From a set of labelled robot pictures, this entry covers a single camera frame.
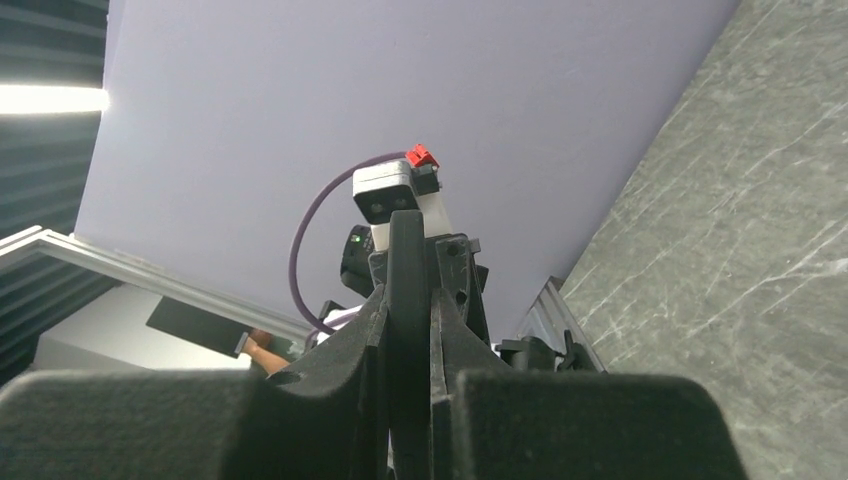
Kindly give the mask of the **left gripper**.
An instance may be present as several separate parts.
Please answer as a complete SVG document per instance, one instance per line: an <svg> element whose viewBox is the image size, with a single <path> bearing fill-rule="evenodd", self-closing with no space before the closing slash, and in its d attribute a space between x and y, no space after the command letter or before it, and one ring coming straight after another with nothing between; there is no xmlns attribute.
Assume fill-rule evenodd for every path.
<svg viewBox="0 0 848 480"><path fill-rule="evenodd" d="M367 265L374 285L384 288L390 319L402 341L423 342L434 291L441 289L461 323L482 342L490 342L482 299L488 269L476 263L466 235L426 238L403 233L387 250L371 253Z"/></svg>

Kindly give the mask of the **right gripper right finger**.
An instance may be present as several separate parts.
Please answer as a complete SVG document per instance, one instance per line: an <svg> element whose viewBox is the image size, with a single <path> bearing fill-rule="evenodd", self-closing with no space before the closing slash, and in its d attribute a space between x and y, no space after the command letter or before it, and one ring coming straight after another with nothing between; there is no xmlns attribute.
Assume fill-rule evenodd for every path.
<svg viewBox="0 0 848 480"><path fill-rule="evenodd" d="M723 414L682 377L522 372L431 296L434 479L743 479Z"/></svg>

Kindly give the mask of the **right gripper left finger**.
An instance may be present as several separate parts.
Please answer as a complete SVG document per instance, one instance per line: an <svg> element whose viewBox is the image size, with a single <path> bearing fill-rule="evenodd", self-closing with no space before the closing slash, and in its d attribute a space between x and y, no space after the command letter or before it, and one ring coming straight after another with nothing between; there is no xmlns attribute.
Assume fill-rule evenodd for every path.
<svg viewBox="0 0 848 480"><path fill-rule="evenodd" d="M263 379L247 371L41 371L1 392L5 479L381 479L387 307Z"/></svg>

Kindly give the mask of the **black phone case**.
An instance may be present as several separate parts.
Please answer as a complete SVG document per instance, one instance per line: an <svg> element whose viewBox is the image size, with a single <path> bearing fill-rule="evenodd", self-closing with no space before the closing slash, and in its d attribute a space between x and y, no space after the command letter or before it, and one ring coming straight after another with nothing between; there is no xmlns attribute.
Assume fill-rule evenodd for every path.
<svg viewBox="0 0 848 480"><path fill-rule="evenodd" d="M423 215L390 220L386 296L390 436L398 479L427 479L429 457L429 302Z"/></svg>

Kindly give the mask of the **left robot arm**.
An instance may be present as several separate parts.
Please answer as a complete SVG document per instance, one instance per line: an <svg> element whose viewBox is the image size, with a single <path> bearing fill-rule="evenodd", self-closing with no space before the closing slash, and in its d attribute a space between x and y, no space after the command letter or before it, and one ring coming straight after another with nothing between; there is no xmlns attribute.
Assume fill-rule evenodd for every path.
<svg viewBox="0 0 848 480"><path fill-rule="evenodd" d="M403 347L421 349L430 339L433 291L449 295L460 324L491 347L482 293L488 269L475 255L479 241L465 234L443 234L414 240L401 235L400 252L379 252L369 228L355 226L342 250L342 284L368 299L378 287L388 305L389 338Z"/></svg>

